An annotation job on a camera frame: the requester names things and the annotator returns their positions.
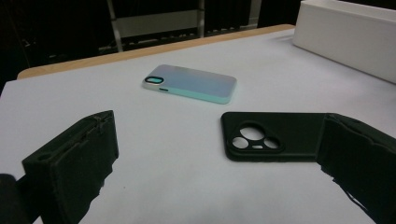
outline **black object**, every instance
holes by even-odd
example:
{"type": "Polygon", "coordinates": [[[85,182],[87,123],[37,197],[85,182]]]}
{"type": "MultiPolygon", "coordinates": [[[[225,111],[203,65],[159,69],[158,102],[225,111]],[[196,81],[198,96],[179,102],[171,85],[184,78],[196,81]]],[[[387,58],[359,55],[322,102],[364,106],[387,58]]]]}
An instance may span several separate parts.
{"type": "Polygon", "coordinates": [[[227,112],[221,117],[233,161],[314,161],[376,223],[396,223],[396,139],[356,119],[331,113],[227,112]],[[255,127],[260,140],[240,133],[255,127]],[[235,138],[248,146],[238,148],[235,138]],[[263,142],[269,138],[275,147],[263,142]]]}
{"type": "Polygon", "coordinates": [[[26,175],[18,182],[0,176],[0,196],[12,197],[0,199],[2,214],[8,210],[0,223],[32,223],[38,216],[44,223],[79,223],[118,156],[113,111],[81,119],[24,159],[26,175]]]}

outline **white box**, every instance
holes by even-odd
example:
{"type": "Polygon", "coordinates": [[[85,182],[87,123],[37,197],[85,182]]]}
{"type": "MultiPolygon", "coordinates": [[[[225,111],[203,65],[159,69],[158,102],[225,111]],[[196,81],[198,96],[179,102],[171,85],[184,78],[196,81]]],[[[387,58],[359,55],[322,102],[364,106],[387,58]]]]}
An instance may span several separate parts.
{"type": "Polygon", "coordinates": [[[396,83],[396,11],[333,0],[307,0],[293,44],[396,83]]]}

